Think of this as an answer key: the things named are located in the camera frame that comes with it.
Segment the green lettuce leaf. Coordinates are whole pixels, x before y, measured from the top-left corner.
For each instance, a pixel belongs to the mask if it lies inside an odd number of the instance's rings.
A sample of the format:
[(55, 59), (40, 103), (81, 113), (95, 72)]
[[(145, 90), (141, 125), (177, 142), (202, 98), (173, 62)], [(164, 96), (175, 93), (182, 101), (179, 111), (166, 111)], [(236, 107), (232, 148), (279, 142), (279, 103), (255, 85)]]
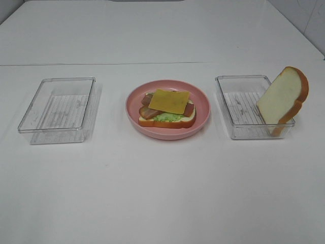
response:
[(169, 114), (169, 113), (166, 112), (166, 113), (157, 115), (155, 117), (155, 120), (157, 120), (157, 121), (176, 121), (176, 120), (179, 120), (182, 117), (183, 117), (182, 115)]

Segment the bacon strip front curved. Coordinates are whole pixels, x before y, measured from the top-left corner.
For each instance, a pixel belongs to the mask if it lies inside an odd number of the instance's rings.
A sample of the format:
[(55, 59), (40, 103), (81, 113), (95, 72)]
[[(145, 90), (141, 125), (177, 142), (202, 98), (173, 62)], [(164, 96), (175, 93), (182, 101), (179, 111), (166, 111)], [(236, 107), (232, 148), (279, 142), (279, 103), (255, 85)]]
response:
[(163, 111), (150, 109), (148, 106), (143, 106), (139, 109), (139, 114), (144, 119), (152, 119), (153, 117), (162, 113)]

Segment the yellow cheese slice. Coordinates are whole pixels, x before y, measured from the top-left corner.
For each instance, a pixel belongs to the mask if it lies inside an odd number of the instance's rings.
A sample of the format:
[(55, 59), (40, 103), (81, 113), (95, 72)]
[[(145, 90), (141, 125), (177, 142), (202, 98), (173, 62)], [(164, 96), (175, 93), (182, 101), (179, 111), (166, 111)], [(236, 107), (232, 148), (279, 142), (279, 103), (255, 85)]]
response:
[(157, 89), (154, 92), (148, 107), (163, 112), (183, 114), (188, 100), (188, 91)]

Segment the white bread slice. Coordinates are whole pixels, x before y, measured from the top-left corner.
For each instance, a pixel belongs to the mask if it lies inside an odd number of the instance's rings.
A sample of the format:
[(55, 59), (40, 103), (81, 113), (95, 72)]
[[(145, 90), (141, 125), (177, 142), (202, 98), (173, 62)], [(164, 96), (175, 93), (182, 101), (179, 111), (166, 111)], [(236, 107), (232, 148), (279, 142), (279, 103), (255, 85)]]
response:
[(139, 116), (138, 124), (143, 127), (157, 127), (157, 128), (168, 128), (168, 129), (180, 129), (180, 128), (190, 128), (196, 120), (196, 107), (194, 106), (194, 113), (190, 117), (183, 116), (176, 121), (157, 121), (155, 117), (152, 119), (144, 119)]

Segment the pink round plate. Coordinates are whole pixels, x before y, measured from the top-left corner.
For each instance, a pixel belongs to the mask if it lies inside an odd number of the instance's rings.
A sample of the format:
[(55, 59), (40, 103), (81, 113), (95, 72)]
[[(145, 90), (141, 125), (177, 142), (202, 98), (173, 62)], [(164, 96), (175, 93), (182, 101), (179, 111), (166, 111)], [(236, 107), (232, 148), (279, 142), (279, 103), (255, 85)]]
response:
[[(167, 129), (157, 127), (143, 127), (138, 124), (141, 99), (146, 93), (154, 92), (156, 89), (188, 91), (189, 98), (196, 107), (196, 120), (190, 128)], [(177, 140), (194, 135), (208, 121), (211, 112), (210, 102), (206, 94), (196, 86), (178, 80), (156, 80), (142, 84), (135, 88), (125, 102), (127, 116), (136, 130), (142, 134), (162, 140)]]

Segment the clear plastic bread tray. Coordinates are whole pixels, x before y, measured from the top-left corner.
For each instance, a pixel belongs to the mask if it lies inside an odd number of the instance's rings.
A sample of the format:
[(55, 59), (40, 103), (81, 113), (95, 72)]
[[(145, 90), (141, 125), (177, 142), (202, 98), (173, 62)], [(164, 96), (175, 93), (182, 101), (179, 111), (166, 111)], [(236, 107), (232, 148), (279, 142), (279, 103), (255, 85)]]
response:
[(280, 139), (294, 127), (293, 118), (279, 125), (264, 122), (256, 103), (271, 85), (267, 76), (218, 76), (215, 81), (216, 97), (231, 139)]

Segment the clear plastic ingredient tray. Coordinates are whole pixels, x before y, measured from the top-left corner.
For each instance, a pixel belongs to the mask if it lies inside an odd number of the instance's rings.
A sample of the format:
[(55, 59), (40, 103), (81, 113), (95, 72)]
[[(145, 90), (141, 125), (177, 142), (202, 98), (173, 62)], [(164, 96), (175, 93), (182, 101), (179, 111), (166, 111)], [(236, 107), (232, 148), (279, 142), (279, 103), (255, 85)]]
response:
[(100, 94), (93, 77), (44, 79), (18, 133), (31, 145), (83, 142), (92, 134)]

